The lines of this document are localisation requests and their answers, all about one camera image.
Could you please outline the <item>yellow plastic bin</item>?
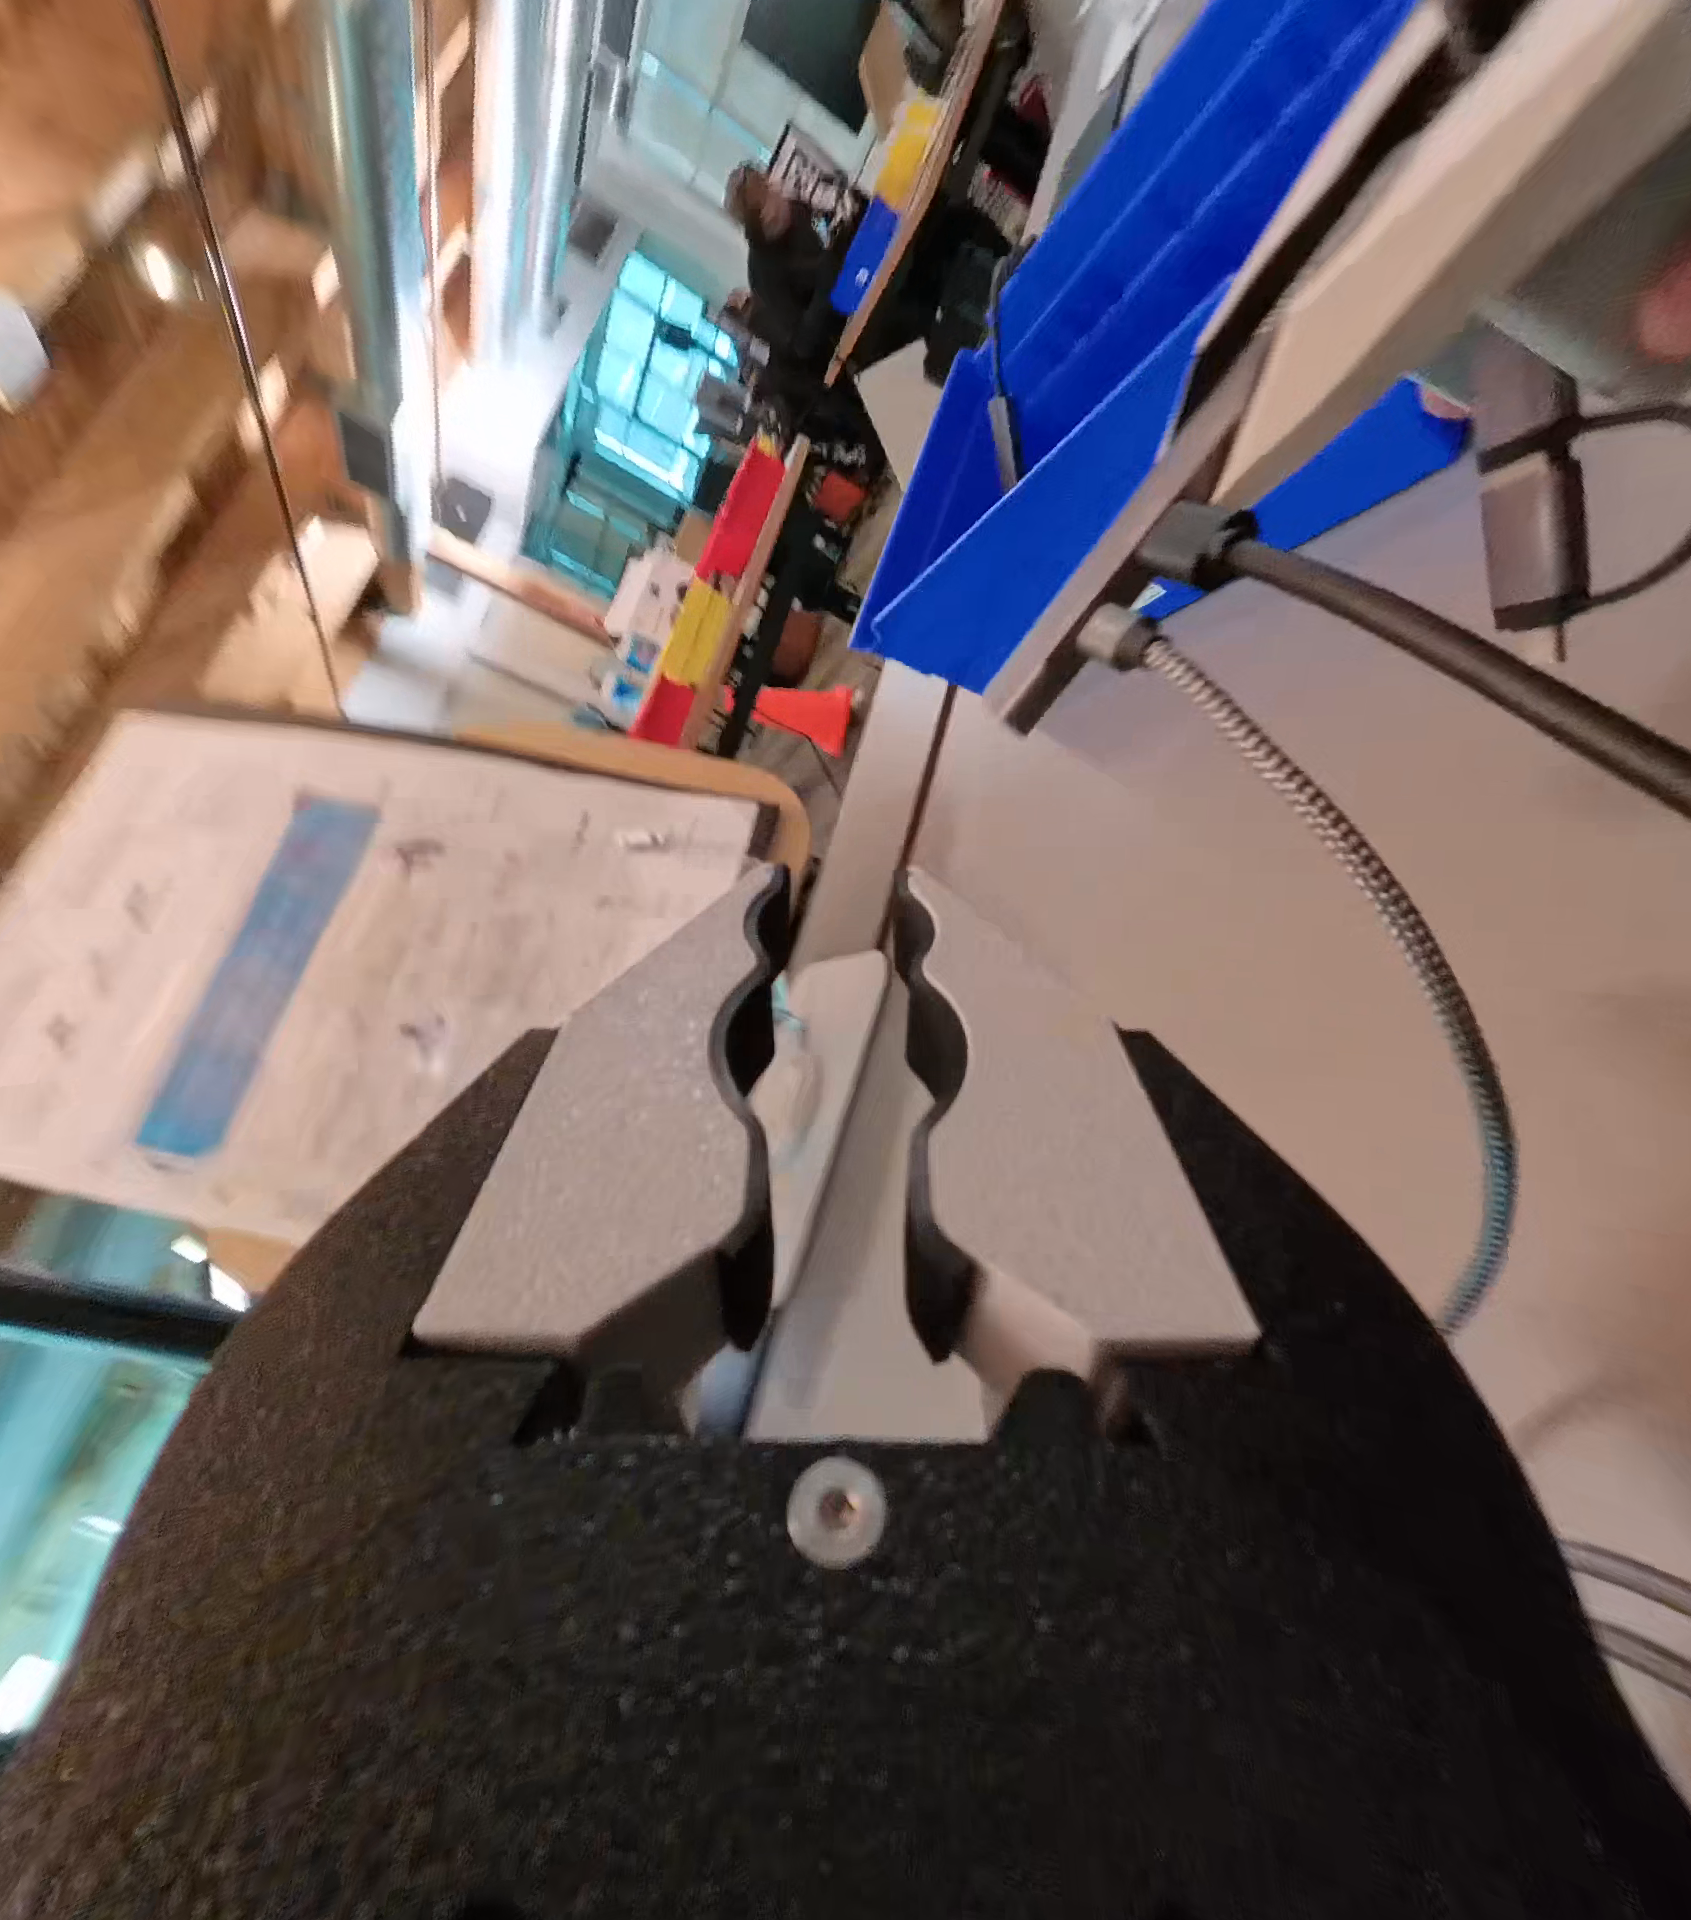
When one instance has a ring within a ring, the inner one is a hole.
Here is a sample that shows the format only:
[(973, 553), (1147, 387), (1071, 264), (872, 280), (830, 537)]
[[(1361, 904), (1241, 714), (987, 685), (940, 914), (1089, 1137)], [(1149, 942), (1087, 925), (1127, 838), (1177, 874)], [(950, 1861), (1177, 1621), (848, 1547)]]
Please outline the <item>yellow plastic bin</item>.
[(666, 638), (660, 672), (668, 681), (696, 690), (720, 658), (732, 599), (710, 577), (694, 575)]
[(928, 93), (906, 97), (884, 133), (874, 197), (892, 208), (908, 203), (930, 159), (942, 114), (940, 97)]

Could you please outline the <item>white cardboard box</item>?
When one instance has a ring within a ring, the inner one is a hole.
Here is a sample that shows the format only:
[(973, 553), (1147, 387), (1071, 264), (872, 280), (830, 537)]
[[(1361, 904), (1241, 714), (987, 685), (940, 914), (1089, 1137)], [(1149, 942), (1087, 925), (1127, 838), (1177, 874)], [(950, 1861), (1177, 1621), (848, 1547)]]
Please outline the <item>white cardboard box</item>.
[(628, 559), (604, 616), (618, 645), (662, 645), (696, 580), (696, 564), (670, 546), (650, 546)]

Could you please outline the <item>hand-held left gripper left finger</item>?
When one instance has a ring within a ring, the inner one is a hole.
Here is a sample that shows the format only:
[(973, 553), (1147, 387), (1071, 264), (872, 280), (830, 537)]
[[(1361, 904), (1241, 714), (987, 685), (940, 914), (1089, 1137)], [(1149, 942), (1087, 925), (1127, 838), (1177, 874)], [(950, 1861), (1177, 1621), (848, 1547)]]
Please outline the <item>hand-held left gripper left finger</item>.
[(560, 1025), (412, 1326), (420, 1359), (548, 1364), (688, 1428), (774, 1290), (768, 1145), (792, 882), (758, 861)]

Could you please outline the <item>orange traffic cone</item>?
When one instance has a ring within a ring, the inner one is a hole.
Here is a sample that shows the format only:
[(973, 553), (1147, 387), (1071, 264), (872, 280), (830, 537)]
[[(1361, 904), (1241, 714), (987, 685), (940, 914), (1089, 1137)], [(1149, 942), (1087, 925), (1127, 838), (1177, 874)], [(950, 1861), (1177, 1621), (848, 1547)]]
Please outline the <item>orange traffic cone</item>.
[(804, 740), (828, 758), (846, 754), (856, 716), (858, 691), (850, 684), (764, 685), (754, 703), (758, 724)]

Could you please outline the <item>wooden document stand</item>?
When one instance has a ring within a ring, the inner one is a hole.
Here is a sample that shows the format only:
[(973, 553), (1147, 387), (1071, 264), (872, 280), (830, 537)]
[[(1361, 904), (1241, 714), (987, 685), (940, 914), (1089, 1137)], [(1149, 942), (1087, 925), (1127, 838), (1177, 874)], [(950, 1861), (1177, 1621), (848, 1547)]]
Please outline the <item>wooden document stand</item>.
[(0, 886), (0, 1181), (298, 1243), (532, 1029), (802, 866), (784, 779), (130, 712)]

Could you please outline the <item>small blue bin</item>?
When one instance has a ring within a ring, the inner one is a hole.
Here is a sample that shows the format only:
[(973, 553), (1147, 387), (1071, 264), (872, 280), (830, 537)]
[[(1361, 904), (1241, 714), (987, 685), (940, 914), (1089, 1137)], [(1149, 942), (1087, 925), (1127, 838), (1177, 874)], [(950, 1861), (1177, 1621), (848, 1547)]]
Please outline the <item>small blue bin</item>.
[(852, 318), (870, 297), (870, 288), (884, 269), (902, 217), (900, 209), (884, 197), (870, 197), (858, 209), (858, 221), (846, 238), (830, 290), (832, 309), (838, 315)]

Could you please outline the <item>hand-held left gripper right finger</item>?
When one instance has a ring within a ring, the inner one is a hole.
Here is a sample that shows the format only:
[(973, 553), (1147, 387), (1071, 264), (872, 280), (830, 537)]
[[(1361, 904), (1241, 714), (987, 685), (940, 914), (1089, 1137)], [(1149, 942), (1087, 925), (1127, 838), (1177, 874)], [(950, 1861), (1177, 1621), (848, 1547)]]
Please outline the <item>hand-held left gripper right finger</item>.
[(1117, 1414), (1137, 1366), (1235, 1358), (1261, 1324), (1121, 1031), (942, 880), (906, 870), (894, 957), (906, 1067), (912, 1329), (993, 1426), (1037, 1373)]

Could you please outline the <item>wooden table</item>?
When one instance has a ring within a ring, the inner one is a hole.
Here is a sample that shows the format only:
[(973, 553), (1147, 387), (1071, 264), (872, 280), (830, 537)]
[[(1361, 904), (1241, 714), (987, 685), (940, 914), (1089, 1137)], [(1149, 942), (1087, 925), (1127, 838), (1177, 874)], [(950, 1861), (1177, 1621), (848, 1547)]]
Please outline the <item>wooden table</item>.
[(744, 571), (726, 590), (730, 608), (718, 630), (714, 660), (694, 690), (680, 731), (678, 743), (688, 751), (734, 758), (754, 727), (758, 700), (788, 618), (780, 585), (788, 575), (788, 552), (798, 543), (796, 534), (808, 509), (808, 464), (810, 436), (802, 433), (784, 453), (784, 470)]

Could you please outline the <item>white stand base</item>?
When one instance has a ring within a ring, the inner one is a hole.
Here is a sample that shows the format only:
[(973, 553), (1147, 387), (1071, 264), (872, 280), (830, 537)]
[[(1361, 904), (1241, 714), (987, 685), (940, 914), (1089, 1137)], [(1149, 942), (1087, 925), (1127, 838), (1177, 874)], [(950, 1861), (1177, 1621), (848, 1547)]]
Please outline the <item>white stand base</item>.
[(770, 1313), (750, 1352), (724, 1347), (686, 1388), (682, 1408), (700, 1436), (738, 1438), (756, 1419), (780, 1428), (814, 1399), (838, 1316), (826, 1214), (890, 978), (886, 955), (862, 950), (788, 972), (772, 987), (776, 1049), (750, 1096), (766, 1142), (776, 1248)]

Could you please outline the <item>blue plastic bin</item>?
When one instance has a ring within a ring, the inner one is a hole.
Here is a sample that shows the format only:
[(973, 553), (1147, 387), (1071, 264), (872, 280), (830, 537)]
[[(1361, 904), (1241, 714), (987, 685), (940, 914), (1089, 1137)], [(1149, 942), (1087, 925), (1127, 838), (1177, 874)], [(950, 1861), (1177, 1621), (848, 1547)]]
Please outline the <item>blue plastic bin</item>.
[(1001, 297), (1023, 472), (983, 340), (953, 360), (854, 643), (981, 691), (1145, 478), (1199, 333), (1409, 4), (1205, 4)]

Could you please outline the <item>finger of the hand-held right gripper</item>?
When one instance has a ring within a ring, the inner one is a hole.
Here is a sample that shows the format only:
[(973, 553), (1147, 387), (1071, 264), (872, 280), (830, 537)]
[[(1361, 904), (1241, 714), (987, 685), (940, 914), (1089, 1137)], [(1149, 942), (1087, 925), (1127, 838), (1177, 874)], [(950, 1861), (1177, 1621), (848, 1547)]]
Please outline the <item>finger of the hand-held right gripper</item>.
[(1691, 4), (1519, 4), (1293, 290), (1213, 503), (1287, 479), (1401, 375), (1443, 371), (1577, 224), (1691, 124)]

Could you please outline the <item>grey usb hub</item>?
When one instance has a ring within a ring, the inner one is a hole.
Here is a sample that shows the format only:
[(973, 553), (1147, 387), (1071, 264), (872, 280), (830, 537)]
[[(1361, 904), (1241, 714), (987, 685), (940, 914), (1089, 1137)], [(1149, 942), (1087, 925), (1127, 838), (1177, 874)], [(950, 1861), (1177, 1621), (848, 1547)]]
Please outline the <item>grey usb hub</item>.
[(1087, 666), (1081, 636), (1099, 612), (1109, 612), (1113, 625), (1127, 624), (1151, 575), (1145, 546), (1157, 522), (1181, 499), (1215, 498), (1281, 309), (1339, 244), (1345, 220), (1393, 154), (1437, 112), (1453, 74), (1443, 5), (1413, 4), (1255, 242), (1241, 284), (1199, 333), (1185, 392), (1143, 482), (983, 690), (985, 708), (1005, 727), (1027, 736), (1047, 718)]

